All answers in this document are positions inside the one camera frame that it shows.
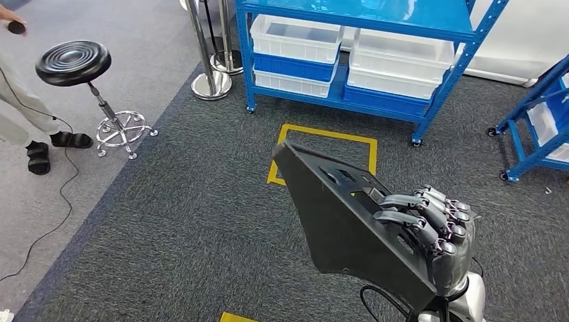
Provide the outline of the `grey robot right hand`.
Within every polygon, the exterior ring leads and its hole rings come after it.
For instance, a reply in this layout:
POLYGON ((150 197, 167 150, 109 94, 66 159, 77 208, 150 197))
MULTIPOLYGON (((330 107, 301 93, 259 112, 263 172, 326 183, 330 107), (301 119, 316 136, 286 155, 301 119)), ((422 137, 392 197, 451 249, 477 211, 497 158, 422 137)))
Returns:
POLYGON ((453 296, 467 279, 472 261, 476 213, 425 184, 411 195, 381 197, 374 218, 403 227, 425 254, 429 279, 440 296, 453 296))

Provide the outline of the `person's hand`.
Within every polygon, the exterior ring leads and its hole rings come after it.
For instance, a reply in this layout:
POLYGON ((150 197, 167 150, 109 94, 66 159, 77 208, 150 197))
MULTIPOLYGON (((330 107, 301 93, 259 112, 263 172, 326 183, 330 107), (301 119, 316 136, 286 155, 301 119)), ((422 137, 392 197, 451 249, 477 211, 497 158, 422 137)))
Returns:
POLYGON ((17 21, 23 25, 26 24, 25 20, 23 20, 21 17, 17 16, 12 10, 4 7, 2 4, 0 4, 0 18, 1 18, 1 20, 17 21))

